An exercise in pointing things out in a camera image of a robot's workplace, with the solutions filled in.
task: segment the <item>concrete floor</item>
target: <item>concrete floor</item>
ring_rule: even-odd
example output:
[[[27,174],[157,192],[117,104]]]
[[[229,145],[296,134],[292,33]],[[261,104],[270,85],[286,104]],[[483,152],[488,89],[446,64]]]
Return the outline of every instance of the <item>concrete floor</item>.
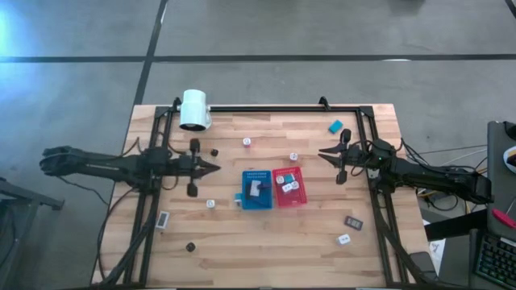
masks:
[[[4,0],[0,56],[145,56],[159,4]],[[515,32],[503,0],[170,0],[156,55],[516,53]],[[44,176],[38,161],[59,145],[119,153],[142,67],[0,64],[0,176],[66,200],[60,212],[40,210],[19,289],[89,283],[106,207]],[[143,103],[171,103],[191,88],[214,104],[392,102],[406,141],[431,151],[486,143],[487,121],[514,122],[515,69],[510,60],[154,64]],[[112,182],[71,179],[111,195]]]

